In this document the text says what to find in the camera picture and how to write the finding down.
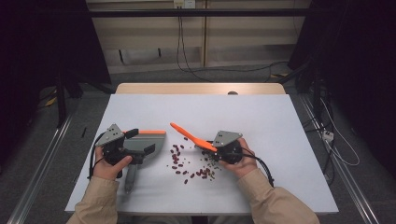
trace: orange spatula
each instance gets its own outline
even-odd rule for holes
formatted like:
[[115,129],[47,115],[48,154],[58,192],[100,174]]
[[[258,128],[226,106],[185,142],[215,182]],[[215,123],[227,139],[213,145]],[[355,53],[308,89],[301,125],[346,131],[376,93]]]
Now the orange spatula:
[[171,122],[171,126],[174,129],[176,129],[176,131],[178,131],[179,133],[181,133],[184,136],[186,136],[187,138],[189,138],[198,147],[203,147],[203,148],[209,149],[209,150],[214,151],[214,152],[218,151],[217,148],[212,147],[212,144],[210,144],[210,143],[208,143],[205,140],[202,140],[200,138],[194,137],[192,134],[188,133],[186,130],[184,130],[183,128],[181,128],[180,126],[175,124],[174,122]]

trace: white board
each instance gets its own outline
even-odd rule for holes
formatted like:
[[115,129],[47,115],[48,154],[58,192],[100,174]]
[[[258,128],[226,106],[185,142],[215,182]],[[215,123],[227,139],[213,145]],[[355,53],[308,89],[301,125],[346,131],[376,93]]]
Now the white board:
[[[134,190],[124,192],[119,179],[119,212],[145,215],[242,215],[248,201],[237,178],[213,169],[210,181],[189,175],[206,165],[200,150],[174,130],[174,122],[196,137],[213,140],[219,130],[242,133],[256,156],[269,167],[275,186],[306,203],[314,212],[338,212],[318,161],[288,95],[112,95],[96,136],[116,123],[122,130],[166,130],[162,151],[137,172]],[[176,175],[170,149],[183,145],[180,160],[188,175]],[[88,185],[89,155],[65,208],[74,212]]]

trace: person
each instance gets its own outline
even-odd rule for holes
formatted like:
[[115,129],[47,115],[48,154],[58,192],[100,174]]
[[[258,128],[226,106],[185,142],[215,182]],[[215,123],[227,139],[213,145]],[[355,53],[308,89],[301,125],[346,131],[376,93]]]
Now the person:
[[[244,138],[238,141],[243,150],[254,154]],[[102,149],[97,147],[95,159],[100,161],[93,170],[84,197],[76,204],[76,212],[67,223],[117,223],[116,195],[119,183],[115,179],[132,158],[125,157],[112,166],[101,160],[102,157]],[[219,163],[239,178],[237,184],[249,201],[254,223],[319,223],[315,213],[297,197],[281,187],[273,188],[255,159],[244,157],[237,164]]]

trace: long-sleeved shirt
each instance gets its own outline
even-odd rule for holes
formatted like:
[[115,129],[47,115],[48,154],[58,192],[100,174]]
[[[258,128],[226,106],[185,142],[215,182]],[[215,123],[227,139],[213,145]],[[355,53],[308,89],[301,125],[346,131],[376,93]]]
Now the long-sleeved shirt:
[[[116,195],[119,183],[93,176],[76,212],[67,223],[117,223]],[[254,222],[319,223],[315,213],[283,188],[273,188],[260,169],[238,180],[246,195]]]

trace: table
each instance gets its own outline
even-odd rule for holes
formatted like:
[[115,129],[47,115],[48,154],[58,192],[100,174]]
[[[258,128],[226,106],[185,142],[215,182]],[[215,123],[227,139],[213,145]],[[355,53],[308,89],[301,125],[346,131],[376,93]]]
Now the table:
[[[209,94],[196,94],[199,91]],[[249,95],[226,95],[229,91]],[[124,94],[133,92],[145,94]],[[185,147],[180,158],[189,175],[207,166],[208,162],[191,141],[185,141],[170,127],[169,122],[204,139],[213,139],[218,130],[242,133],[250,148],[267,163],[276,186],[289,190],[317,214],[338,212],[291,100],[278,84],[121,84],[117,94],[110,98],[97,135],[113,122],[122,129],[167,132],[163,150],[138,171],[131,195],[123,192],[120,180],[119,212],[184,216],[246,215],[250,212],[248,202],[235,184],[236,177],[220,170],[221,167],[211,167],[216,172],[212,181],[175,174],[170,153],[174,144]],[[74,205],[88,185],[88,164],[89,156],[65,208],[67,212],[74,211]],[[184,184],[185,179],[189,180],[188,184]]]

